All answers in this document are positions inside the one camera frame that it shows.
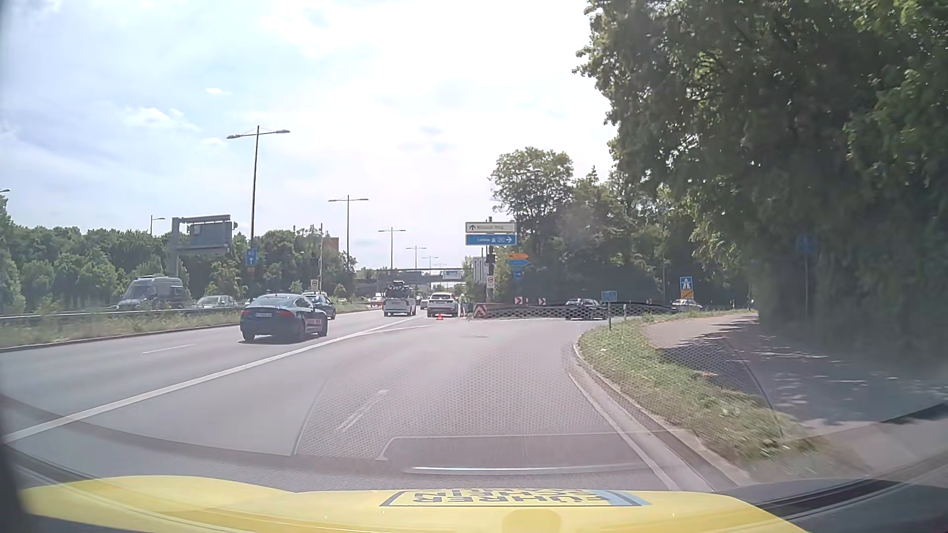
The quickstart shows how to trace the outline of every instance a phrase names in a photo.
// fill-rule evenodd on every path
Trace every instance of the road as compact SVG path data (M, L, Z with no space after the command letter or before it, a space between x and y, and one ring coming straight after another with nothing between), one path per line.
M598 323L373 311L305 342L223 327L11 352L0 414L28 485L711 489L574 364Z

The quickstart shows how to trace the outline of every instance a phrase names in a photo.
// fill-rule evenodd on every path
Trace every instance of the lane marking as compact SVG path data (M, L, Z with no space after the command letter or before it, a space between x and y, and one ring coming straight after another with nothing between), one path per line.
M159 348L157 350L149 350L147 352L142 352L142 354L153 354L155 352L164 352L166 350L177 350L178 348L187 348L188 346L194 346L194 344L181 344L180 346L172 346L171 348Z
M285 353L282 353L282 354L278 354L278 355L276 355L276 356L271 356L271 357L269 357L269 358L258 359L258 360L255 360L255 361L253 361L253 362L249 362L249 363L247 363L247 364L242 364L242 365L240 365L240 366L235 366L235 367L233 367L233 368L228 368L227 370L222 370L222 371L220 371L220 372L214 372L214 373L208 374L208 375L206 375L206 376L196 377L196 378L194 378L194 379L189 379L189 380L187 380L187 381L182 381L182 382L180 382L180 383L175 383L174 385L168 385L167 387L161 387L160 389L155 389L155 390L153 390L153 391L149 391L149 392L147 392L147 393L142 393L142 394L140 394L140 395L129 396L129 397L125 398L125 399L121 399L121 400L118 400L118 401L114 401L114 402L111 402L111 403L107 403L107 404L105 404L105 405L100 405L99 407L93 407L93 408L91 408L91 409L86 409L85 411L79 411L78 413L68 414L68 415L63 416L63 417L61 417L61 418L56 418L56 419L54 419L54 420L50 420L50 421L44 422L44 423L42 423L42 424L37 424L37 425L31 426L31 427L29 427L29 428L24 428L24 429L22 429L22 430L20 430L20 431L18 431L18 432L7 433L6 435L4 435L3 441L4 441L5 443L10 443L10 442L13 442L13 441L16 441L16 440L20 440L20 439L22 439L22 438L26 438L26 437L35 435L35 434L37 434L37 433L48 432L49 430L53 430L53 429L56 429L56 428L60 428L60 427L62 427L62 426L65 426L66 424L70 424L70 423L72 423L72 422L77 422L77 421L79 421L79 420L84 420L85 418L88 418L88 417L90 417L90 416L95 416L96 414L108 413L109 411L114 411L115 409L119 409L119 408L122 408L122 407L125 407L125 406L129 406L129 405L132 405L132 404L134 404L134 403L138 403L138 402L140 402L140 401L145 401L146 399L151 399L151 398L154 398L154 397L157 397L157 396L166 395L166 394L168 394L168 393L173 393L173 392L175 392L175 391L180 391L181 389L187 389L188 387L192 387L192 386L194 386L194 385L199 385L199 384L201 384L201 383L206 383L206 382L211 381L211 380L213 380L213 379L217 379L218 377L230 376L231 374L236 374L236 373L241 372L241 371L244 371L244 370L248 370L248 369L251 369L251 368L254 368L254 367L257 367L257 366L261 366L261 365L267 364L268 362L273 362L273 361L275 361L275 360L280 360L280 359L282 359L282 358L288 358L288 357L290 357L290 356L295 356L295 355L301 354L301 353L303 353L303 352L308 352L309 350L312 350L312 349L314 349L314 348L319 348L320 346L325 346L326 344L333 344L334 342L339 342L339 341L341 341L341 340L347 340L347 339L353 339L353 338L355 338L355 337L362 337L362 336L365 336L365 335L371 335L374 331L377 331L377 330L379 330L379 329L383 329L383 328L386 328L386 327L389 327L389 326L393 326L393 325L396 325L396 324L399 324L399 323L402 323L402 322L407 322L407 321L414 320L414 319L415 319L415 317L409 317L409 318L403 319L403 320L401 320L401 321L385 323L385 324L382 324L382 325L379 325L379 326L376 326L376 327L371 327L371 328L369 328L369 329L364 329L364 330L362 330L362 331L357 331L357 332L355 332L355 333L350 333L349 335L344 335L344 336L342 336L342 337L336 337L335 339L324 340L323 342L318 342L318 343L316 343L316 344L310 344L310 345L308 345L308 346L303 346L302 348L297 348L296 350L293 350L293 351L290 351L290 352L285 352Z
M567 372L566 375L570 377L570 381L572 381L573 385L575 385L576 388L579 389L579 392L583 394L583 396L586 397L586 401L590 402L590 405L592 405L592 408L596 409L599 412L599 414L602 415L602 417L605 418L607 422L609 422L609 425L612 426L615 432L619 433L619 436L622 437L622 440L626 441L626 444L629 445L629 448L632 448L632 451L634 451L636 454L638 454L639 457L642 458L645 464L648 465L648 467L651 469L652 473L655 474L655 477L662 480L662 483L664 483L668 487L668 490L681 490L678 487L678 484L675 483L674 480L672 480L670 477L668 477L668 474L666 474L665 471L662 470L662 468L658 466L658 463L652 460L652 458L649 457L645 453L645 451L642 450L642 448L639 447L639 445L635 443L634 440L632 440L628 435L626 435L625 430L623 430L619 426L619 424L615 420L613 420L612 417L609 416L608 413L606 413L606 410L603 409L603 407L599 405L593 399L593 397L590 396L589 393L587 393L582 387L579 386L579 382L576 381L576 378L573 377L573 374Z
M362 404L362 407L359 407L355 410L354 413L349 415L349 418L346 418L342 421L341 424L336 428L337 432L345 432L349 428L352 428L358 419L361 418L365 413L368 413L373 405L382 400L382 396L389 393L388 389L382 389L375 393L375 396L369 398L368 401Z

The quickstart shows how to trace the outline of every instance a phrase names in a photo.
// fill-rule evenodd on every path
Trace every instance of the white direction sign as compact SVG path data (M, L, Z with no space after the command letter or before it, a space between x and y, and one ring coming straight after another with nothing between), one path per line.
M465 233L516 233L516 222L465 222Z

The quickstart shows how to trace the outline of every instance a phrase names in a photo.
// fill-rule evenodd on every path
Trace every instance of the autobahn sign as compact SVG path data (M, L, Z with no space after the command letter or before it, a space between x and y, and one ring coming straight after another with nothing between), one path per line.
M512 247L517 245L517 235L515 233L468 233L465 235L465 245L470 247Z

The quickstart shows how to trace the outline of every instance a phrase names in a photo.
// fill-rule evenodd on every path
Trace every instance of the sidewalk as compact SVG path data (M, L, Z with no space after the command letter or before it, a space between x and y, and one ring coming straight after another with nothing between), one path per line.
M881 363L815 353L765 334L755 313L657 322L665 356L719 385L761 395L812 436L855 452L872 472L948 451L948 361L928 379Z

